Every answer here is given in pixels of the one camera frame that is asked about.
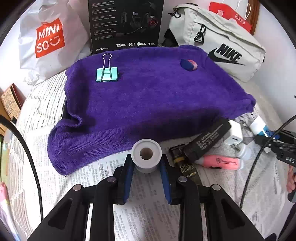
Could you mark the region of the person right hand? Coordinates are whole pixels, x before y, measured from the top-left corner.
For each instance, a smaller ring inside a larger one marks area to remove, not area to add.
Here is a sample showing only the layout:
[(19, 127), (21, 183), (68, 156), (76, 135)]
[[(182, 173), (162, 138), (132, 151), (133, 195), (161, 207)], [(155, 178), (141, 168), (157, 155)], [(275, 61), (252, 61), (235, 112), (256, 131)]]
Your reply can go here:
[(287, 191), (292, 193), (295, 190), (295, 172), (293, 166), (289, 165), (289, 170), (287, 174)]

